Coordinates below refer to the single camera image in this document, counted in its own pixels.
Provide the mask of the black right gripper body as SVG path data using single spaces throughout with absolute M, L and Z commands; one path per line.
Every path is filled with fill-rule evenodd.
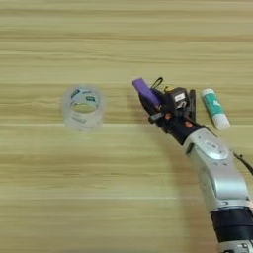
M 172 135 L 180 145 L 195 131 L 205 128 L 189 117 L 161 118 L 157 125 L 166 133 Z

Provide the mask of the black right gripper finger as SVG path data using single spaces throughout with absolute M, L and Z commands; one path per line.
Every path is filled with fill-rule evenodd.
M 166 104 L 166 96 L 164 93 L 162 93 L 161 91 L 157 89 L 153 89 L 152 92 L 154 96 L 156 97 L 156 102 L 155 102 L 156 106 L 163 106 Z
M 159 124 L 164 116 L 152 103 L 149 99 L 144 97 L 143 95 L 138 95 L 141 106 L 148 113 L 148 121 L 151 124 Z

